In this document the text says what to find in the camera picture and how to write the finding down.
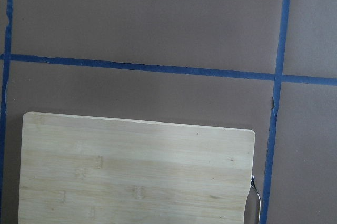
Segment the wooden cutting board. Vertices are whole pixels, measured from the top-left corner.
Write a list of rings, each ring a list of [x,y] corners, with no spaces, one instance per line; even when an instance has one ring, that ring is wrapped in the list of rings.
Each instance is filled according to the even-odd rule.
[[[27,112],[19,223],[243,223],[252,130]]]

